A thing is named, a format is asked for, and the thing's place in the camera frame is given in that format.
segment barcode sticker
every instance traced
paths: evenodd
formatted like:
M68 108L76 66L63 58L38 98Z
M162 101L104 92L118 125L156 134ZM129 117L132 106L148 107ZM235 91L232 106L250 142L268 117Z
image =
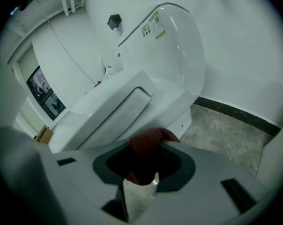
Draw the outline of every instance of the barcode sticker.
M164 25L162 24L158 11L150 17L149 23L156 39L159 39L163 34L165 34Z

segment toilet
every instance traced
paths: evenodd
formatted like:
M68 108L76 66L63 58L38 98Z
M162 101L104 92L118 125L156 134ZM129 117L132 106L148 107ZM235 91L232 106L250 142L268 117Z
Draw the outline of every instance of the toilet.
M123 71L106 66L103 81L54 128L53 153L121 141L163 127L180 138L204 85L205 58L189 11L154 4L126 26L119 41Z

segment smart toilet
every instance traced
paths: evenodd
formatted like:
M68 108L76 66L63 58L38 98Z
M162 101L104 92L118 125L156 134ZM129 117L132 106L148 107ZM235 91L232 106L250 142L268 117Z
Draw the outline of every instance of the smart toilet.
M190 106L204 85L201 37L183 7L162 3L140 12L119 41L123 71L106 66L101 84L59 122L52 152L128 139L163 127L180 138L192 123Z

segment gray tile floor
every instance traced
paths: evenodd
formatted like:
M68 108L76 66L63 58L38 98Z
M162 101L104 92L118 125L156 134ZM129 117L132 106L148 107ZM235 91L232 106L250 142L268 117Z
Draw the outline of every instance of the gray tile floor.
M261 152L273 137L251 125L197 105L191 106L192 125L181 142L223 155L256 176Z

